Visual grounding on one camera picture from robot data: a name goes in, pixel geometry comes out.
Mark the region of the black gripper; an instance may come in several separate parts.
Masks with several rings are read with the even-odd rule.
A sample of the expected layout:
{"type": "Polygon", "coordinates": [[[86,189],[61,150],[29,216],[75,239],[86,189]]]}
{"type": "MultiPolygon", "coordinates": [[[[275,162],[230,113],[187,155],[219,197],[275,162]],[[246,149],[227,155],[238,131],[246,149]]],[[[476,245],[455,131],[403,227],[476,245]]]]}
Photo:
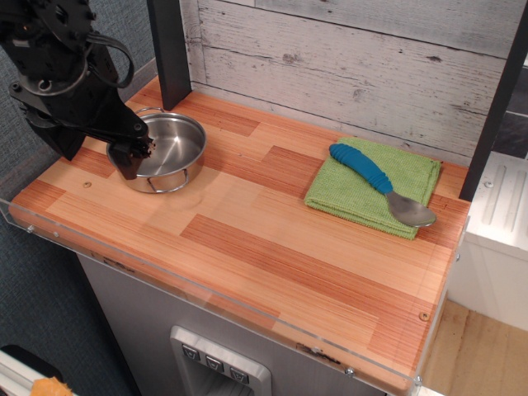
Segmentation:
{"type": "Polygon", "coordinates": [[[108,143],[107,156],[125,180],[137,178],[156,148],[147,125],[120,99],[119,79],[107,47],[90,43],[82,53],[58,47],[12,45],[18,68],[10,95],[22,104],[31,128],[59,155],[72,159],[90,136],[108,143]]]}

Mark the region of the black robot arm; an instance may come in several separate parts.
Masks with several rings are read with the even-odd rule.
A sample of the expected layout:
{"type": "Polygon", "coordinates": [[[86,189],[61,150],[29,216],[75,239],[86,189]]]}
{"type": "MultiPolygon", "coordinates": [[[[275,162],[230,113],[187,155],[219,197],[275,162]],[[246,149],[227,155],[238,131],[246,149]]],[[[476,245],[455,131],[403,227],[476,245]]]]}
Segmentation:
{"type": "Polygon", "coordinates": [[[130,52],[93,30],[94,19],[87,1],[3,1],[1,46],[18,72],[9,92],[56,153],[71,160],[86,137],[98,139],[122,177],[134,180],[153,141],[119,96],[134,66],[120,78],[108,49],[130,52]]]}

